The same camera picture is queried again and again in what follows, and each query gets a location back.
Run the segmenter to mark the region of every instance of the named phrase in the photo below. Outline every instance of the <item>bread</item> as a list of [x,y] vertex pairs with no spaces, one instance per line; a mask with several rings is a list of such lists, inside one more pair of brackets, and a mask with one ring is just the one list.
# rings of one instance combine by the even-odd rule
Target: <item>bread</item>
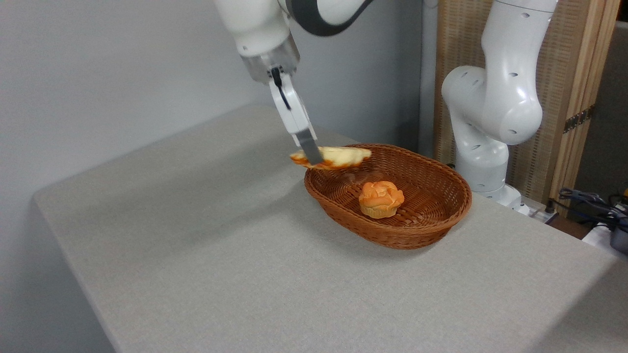
[[391,182],[365,183],[358,201],[363,214],[375,218],[392,217],[404,202],[403,192]]
[[362,162],[371,157],[371,151],[365,148],[355,147],[319,147],[318,150],[323,157],[323,162],[311,165],[303,150],[290,155],[290,159],[297,165],[306,168],[337,170],[359,166]]

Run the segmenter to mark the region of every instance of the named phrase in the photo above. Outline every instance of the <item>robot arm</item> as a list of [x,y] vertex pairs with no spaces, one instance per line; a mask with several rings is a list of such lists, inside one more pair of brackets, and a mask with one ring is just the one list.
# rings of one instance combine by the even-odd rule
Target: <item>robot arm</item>
[[312,165],[323,161],[303,102],[292,85],[299,51],[288,16],[314,35],[348,28],[372,0],[214,0],[253,80],[269,85],[286,130]]
[[543,112],[536,62],[558,0],[495,0],[482,34],[486,69],[462,66],[443,81],[456,141],[456,170],[471,190],[508,207],[521,194],[506,185],[508,145],[536,133]]

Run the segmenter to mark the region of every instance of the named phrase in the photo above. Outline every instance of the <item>basket rim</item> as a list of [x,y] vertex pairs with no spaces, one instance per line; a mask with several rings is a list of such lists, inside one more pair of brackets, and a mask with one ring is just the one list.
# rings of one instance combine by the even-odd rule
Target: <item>basket rim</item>
[[[471,204],[472,204],[472,199],[473,199],[473,194],[471,192],[471,188],[469,186],[469,184],[467,183],[466,180],[464,180],[464,178],[462,178],[462,176],[456,172],[454,169],[450,168],[449,166],[433,160],[431,158],[425,157],[423,155],[420,155],[418,153],[412,152],[409,149],[406,148],[402,148],[399,146],[395,146],[392,144],[382,144],[382,143],[354,143],[354,144],[347,144],[345,145],[345,147],[356,147],[356,148],[368,148],[369,146],[373,147],[373,146],[377,146],[378,148],[388,148],[388,149],[393,149],[393,150],[397,150],[397,151],[402,151],[402,152],[406,152],[406,153],[411,153],[413,155],[413,158],[418,158],[421,159],[423,162],[430,164],[432,166],[435,166],[437,168],[441,168],[445,171],[445,173],[449,174],[451,177],[453,177],[454,179],[456,179],[459,182],[459,185],[464,189],[464,200],[463,200],[463,205],[462,207],[460,207],[453,215],[449,216],[449,218],[443,220],[442,222],[436,223],[436,224],[432,224],[432,225],[408,225],[407,227],[403,227],[405,229],[416,229],[417,231],[430,231],[430,232],[438,232],[438,231],[444,231],[445,229],[449,229],[451,227],[453,227],[455,224],[457,224],[458,222],[460,222],[461,219],[463,219],[466,214],[469,212],[470,208],[471,208]],[[307,186],[307,189],[310,193],[314,192],[316,194],[316,198],[320,198],[322,200],[325,200],[326,202],[329,202],[331,204],[337,205],[336,202],[334,202],[333,200],[331,200],[330,198],[324,196],[322,193],[320,193],[312,184],[311,184],[311,180],[310,180],[310,176],[312,175],[312,173],[314,173],[315,171],[312,169],[307,169],[307,171],[305,172],[305,178],[304,178],[304,182]],[[352,215],[356,215],[358,217],[360,217],[362,220],[365,220],[366,222],[368,222],[370,225],[372,225],[373,227],[376,228],[380,228],[382,230],[392,230],[392,229],[399,229],[400,227],[395,227],[393,225],[386,225],[386,224],[381,224],[378,223],[370,218],[368,218],[367,216],[363,215],[363,214],[358,214],[357,212],[354,212],[353,210],[348,209],[347,207],[339,207],[340,209],[342,209],[344,212],[346,213],[350,213]]]

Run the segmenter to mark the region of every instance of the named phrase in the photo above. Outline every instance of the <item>woven basket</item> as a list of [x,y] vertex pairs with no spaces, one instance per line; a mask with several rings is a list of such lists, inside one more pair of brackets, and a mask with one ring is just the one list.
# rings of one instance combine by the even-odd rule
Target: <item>woven basket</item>
[[[386,144],[351,144],[372,156],[356,168],[308,169],[305,188],[334,221],[377,244],[417,249],[433,244],[471,207],[471,189],[453,169],[406,149]],[[387,180],[403,191],[397,214],[372,219],[360,211],[358,196],[366,182]]]

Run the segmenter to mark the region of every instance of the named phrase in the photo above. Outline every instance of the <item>muffin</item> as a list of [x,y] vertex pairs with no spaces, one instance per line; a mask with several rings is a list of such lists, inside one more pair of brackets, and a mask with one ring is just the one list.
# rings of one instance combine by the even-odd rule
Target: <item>muffin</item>
[[391,182],[365,183],[358,201],[363,214],[381,219],[392,217],[404,202],[403,192]]

